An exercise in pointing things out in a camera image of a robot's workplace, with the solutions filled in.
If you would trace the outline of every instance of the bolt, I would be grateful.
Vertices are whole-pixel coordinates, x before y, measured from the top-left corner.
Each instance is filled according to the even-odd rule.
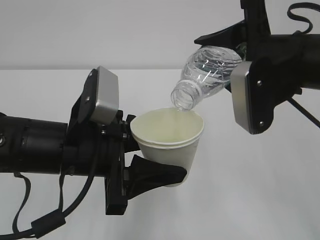
[[[6,138],[4,136],[0,136],[0,147],[5,145],[5,143],[6,143]]]

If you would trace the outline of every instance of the white background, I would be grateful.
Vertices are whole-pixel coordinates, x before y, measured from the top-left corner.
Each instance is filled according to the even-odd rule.
[[[114,70],[125,114],[171,105],[180,70]],[[89,70],[0,71],[0,110],[7,115],[67,122]],[[319,93],[298,101],[320,117]],[[67,224],[45,240],[318,240],[320,236],[320,131],[288,103],[274,123],[249,135],[234,121],[226,91],[196,111],[206,126],[187,181],[152,190],[129,201],[124,216],[105,216],[104,181],[96,178]],[[130,161],[132,154],[127,154]],[[21,230],[57,208],[58,176],[27,174],[32,191],[19,220]],[[84,177],[67,177],[65,205]],[[11,224],[24,196],[24,182],[0,174],[0,234]]]
[[[307,29],[287,17],[295,2],[266,0],[272,33]],[[297,12],[320,33],[318,12]],[[196,38],[243,16],[240,0],[1,0],[0,68],[180,69]]]

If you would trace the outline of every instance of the black cable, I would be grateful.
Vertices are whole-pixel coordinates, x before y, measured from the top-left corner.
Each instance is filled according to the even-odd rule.
[[[297,103],[293,98],[288,100],[297,110],[299,110],[304,116],[306,116],[311,122],[313,122],[318,128],[320,128],[320,121],[316,119],[310,112],[308,112],[303,106]]]
[[[85,196],[87,195],[93,180],[95,178],[95,172],[96,172],[96,168],[98,165],[98,160],[100,158],[100,148],[101,148],[101,140],[99,140],[99,142],[97,143],[98,145],[98,149],[97,149],[97,155],[94,157],[88,177],[85,181],[85,184],[81,190],[81,192],[79,193],[79,195],[77,196],[77,198],[73,201],[73,203],[65,210],[63,211],[63,216],[66,218],[67,216],[69,216],[78,206],[79,204],[82,202],[82,200],[85,198]],[[0,240],[19,240],[19,239],[25,239],[25,238],[29,238],[31,236],[33,236],[35,233],[33,231],[33,229],[28,229],[25,231],[21,231],[21,232],[17,232],[17,233],[11,233],[11,234],[6,234],[6,235],[0,235]]]
[[[59,188],[60,188],[60,193],[59,193],[59,206],[58,209],[61,211],[64,209],[64,192],[63,192],[63,186],[65,182],[65,177],[66,177],[67,171],[62,172],[60,177],[59,177]]]
[[[28,201],[28,198],[30,196],[30,192],[31,192],[31,182],[29,180],[29,178],[27,178],[26,176],[23,176],[20,172],[15,172],[14,173],[14,177],[15,178],[19,178],[19,179],[23,179],[24,180],[24,183],[25,183],[25,194],[24,194],[24,198],[23,198],[23,201],[21,203],[21,206],[18,210],[18,212],[16,213],[14,219],[13,219],[13,222],[12,222],[12,231],[13,233],[17,234],[19,233],[20,231],[18,230],[18,218],[19,218],[19,215],[20,215],[20,212],[22,211],[22,209],[25,207],[27,201]],[[28,238],[28,239],[31,239],[31,238],[34,238],[34,236],[28,236],[28,237],[25,237],[25,238]]]
[[[0,235],[0,240],[19,240],[19,239],[26,239],[32,235],[34,235],[34,231],[32,229],[28,229],[25,231],[20,231],[17,233],[11,233],[6,235]]]
[[[290,19],[309,24],[309,27],[307,28],[307,30],[305,30],[303,32],[297,31],[295,34],[304,35],[304,34],[310,33],[312,31],[314,25],[312,24],[312,22],[308,18],[292,13],[292,10],[294,10],[294,9],[311,9],[311,10],[315,10],[315,11],[320,12],[320,5],[318,5],[316,3],[312,3],[312,2],[298,2],[298,3],[292,4],[288,9],[287,16]]]
[[[85,198],[86,194],[88,193],[92,182],[94,181],[95,172],[96,172],[96,168],[98,165],[98,160],[100,158],[101,141],[99,141],[97,143],[97,145],[98,145],[97,155],[93,159],[92,166],[91,166],[90,172],[88,174],[88,178],[86,179],[85,184],[84,184],[81,192],[79,193],[78,197],[73,201],[73,203],[66,210],[63,211],[63,216],[65,218],[67,216],[69,216],[79,206],[79,204],[82,202],[82,200]]]

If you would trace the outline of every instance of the plastic water bottle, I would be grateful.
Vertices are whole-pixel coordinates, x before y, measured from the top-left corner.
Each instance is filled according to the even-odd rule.
[[[181,111],[193,109],[230,83],[230,75],[242,62],[232,49],[204,46],[187,60],[180,81],[171,93],[171,101]]]

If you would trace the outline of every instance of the paper cup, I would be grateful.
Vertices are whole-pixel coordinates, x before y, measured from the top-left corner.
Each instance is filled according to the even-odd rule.
[[[175,107],[149,111],[130,124],[143,157],[186,169],[183,182],[189,175],[204,126],[204,120],[196,112],[178,111]]]

